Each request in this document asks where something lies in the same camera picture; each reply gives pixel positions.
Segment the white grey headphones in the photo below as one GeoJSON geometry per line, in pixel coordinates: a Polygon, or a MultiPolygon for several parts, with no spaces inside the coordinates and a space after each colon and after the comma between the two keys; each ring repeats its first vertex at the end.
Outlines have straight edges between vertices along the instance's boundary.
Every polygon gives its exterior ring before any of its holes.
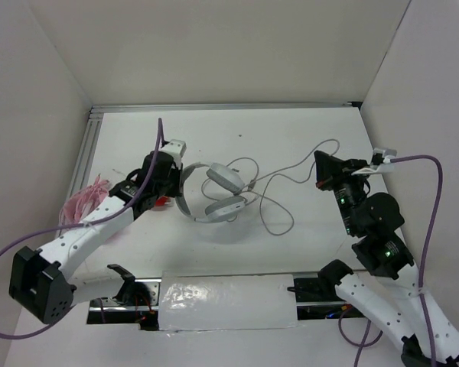
{"type": "Polygon", "coordinates": [[[180,195],[175,198],[177,208],[187,218],[199,223],[219,223],[235,219],[247,206],[248,200],[242,195],[245,182],[240,175],[224,164],[216,162],[197,162],[186,166],[181,173],[180,195]],[[194,215],[187,203],[184,186],[196,170],[203,170],[208,187],[211,188],[212,201],[202,216],[194,215]]]}

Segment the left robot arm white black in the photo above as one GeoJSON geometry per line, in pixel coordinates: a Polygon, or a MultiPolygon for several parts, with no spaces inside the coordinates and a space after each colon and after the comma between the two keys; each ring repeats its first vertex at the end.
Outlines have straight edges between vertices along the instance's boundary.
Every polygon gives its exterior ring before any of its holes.
{"type": "Polygon", "coordinates": [[[182,158],[186,147],[165,145],[145,157],[142,168],[117,183],[101,204],[76,228],[33,250],[15,253],[9,295],[44,324],[52,324],[79,302],[73,273],[110,237],[155,207],[163,196],[181,192],[182,158]]]}

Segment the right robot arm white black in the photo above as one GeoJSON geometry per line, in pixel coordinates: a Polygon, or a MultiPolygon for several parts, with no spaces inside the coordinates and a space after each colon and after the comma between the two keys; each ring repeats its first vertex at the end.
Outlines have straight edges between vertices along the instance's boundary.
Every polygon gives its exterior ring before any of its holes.
{"type": "Polygon", "coordinates": [[[334,193],[347,235],[359,240],[352,246],[356,258],[391,298],[368,288],[340,260],[322,268],[318,277],[389,338],[403,365],[458,365],[459,331],[425,286],[426,259],[415,261],[396,233],[405,222],[396,199],[365,191],[369,176],[390,172],[402,161],[425,160],[427,155],[399,158],[394,150],[377,148],[371,161],[344,161],[323,151],[315,151],[314,159],[316,187],[334,193]]]}

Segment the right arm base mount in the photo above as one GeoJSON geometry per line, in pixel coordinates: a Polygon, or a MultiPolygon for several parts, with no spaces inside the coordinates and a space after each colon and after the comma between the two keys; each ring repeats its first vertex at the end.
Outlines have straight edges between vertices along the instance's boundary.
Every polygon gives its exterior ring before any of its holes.
{"type": "Polygon", "coordinates": [[[316,275],[297,276],[287,291],[295,296],[298,320],[338,320],[360,318],[361,312],[336,294],[335,285],[353,270],[341,260],[333,260],[316,275]]]}

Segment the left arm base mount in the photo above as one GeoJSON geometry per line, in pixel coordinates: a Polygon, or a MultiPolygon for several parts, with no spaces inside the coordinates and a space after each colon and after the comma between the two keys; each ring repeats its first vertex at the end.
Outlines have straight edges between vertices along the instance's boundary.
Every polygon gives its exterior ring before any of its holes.
{"type": "Polygon", "coordinates": [[[114,272],[113,295],[96,298],[89,303],[87,325],[136,324],[140,330],[159,331],[160,278],[137,278],[121,265],[109,264],[114,272]]]}

